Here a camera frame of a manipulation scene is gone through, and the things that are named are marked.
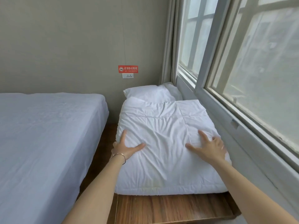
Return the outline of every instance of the gray curtain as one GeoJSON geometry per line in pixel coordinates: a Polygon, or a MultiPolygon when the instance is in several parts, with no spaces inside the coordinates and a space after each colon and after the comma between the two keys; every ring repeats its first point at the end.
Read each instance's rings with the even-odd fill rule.
{"type": "Polygon", "coordinates": [[[174,85],[176,85],[182,5],[183,0],[169,0],[165,48],[160,84],[172,82],[174,85]]]}

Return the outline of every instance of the mattress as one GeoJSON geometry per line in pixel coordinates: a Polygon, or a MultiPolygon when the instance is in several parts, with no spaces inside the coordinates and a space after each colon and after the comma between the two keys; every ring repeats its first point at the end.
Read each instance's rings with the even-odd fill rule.
{"type": "Polygon", "coordinates": [[[122,107],[116,140],[146,143],[122,166],[115,192],[124,195],[207,194],[227,191],[215,169],[185,148],[200,146],[198,129],[219,136],[198,100],[151,103],[135,97],[122,107]]]}
{"type": "Polygon", "coordinates": [[[61,223],[108,117],[99,94],[0,94],[0,223],[61,223]]]}

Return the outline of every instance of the silver bracelet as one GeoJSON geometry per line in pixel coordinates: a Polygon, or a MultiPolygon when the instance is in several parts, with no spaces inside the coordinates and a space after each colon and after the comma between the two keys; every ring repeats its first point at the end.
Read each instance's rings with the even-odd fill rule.
{"type": "Polygon", "coordinates": [[[112,154],[112,157],[114,157],[115,155],[122,155],[125,158],[125,162],[123,163],[123,165],[127,162],[127,159],[126,159],[126,157],[125,157],[124,154],[122,154],[122,153],[116,153],[116,154],[112,154]]]}

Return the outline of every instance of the person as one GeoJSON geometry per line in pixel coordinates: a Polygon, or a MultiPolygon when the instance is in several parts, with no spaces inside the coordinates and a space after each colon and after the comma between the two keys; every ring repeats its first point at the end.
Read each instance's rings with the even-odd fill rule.
{"type": "MultiPolygon", "coordinates": [[[[248,224],[299,224],[292,215],[224,159],[226,149],[220,138],[213,137],[210,141],[204,132],[199,131],[199,134],[202,147],[196,148],[190,144],[186,144],[186,147],[214,167],[248,224]]],[[[135,152],[145,147],[145,144],[140,144],[128,148],[125,146],[125,137],[126,130],[123,131],[120,142],[113,143],[112,154],[117,155],[111,157],[105,168],[82,193],[62,224],[107,223],[121,166],[135,152]]]]}

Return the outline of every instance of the electrical outlet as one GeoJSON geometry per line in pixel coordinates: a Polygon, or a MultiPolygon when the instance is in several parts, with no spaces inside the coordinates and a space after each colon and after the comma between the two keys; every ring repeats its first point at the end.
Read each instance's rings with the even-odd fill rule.
{"type": "Polygon", "coordinates": [[[123,79],[133,79],[134,73],[122,73],[123,79]]]}

